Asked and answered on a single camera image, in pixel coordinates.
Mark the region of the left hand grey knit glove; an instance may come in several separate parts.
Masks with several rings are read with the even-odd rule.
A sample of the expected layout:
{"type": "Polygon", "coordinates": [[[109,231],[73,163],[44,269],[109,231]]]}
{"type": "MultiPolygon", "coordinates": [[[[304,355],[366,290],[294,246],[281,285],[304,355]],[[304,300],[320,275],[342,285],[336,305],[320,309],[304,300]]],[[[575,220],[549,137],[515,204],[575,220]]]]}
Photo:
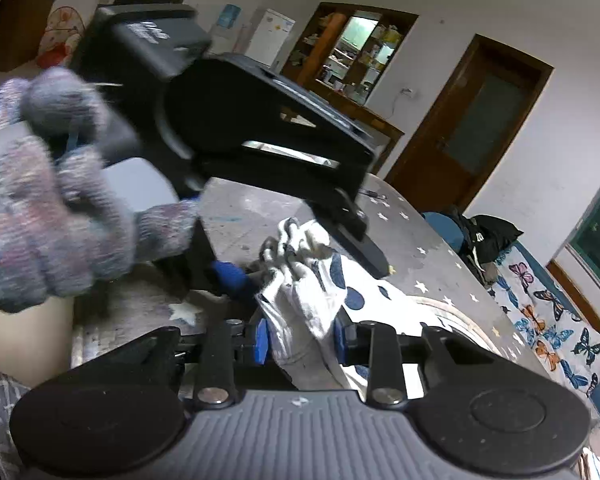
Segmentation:
{"type": "Polygon", "coordinates": [[[0,133],[29,129],[0,155],[0,310],[80,296],[189,248],[194,202],[135,212],[110,188],[94,145],[110,118],[97,90],[65,67],[0,85],[0,133]]]}

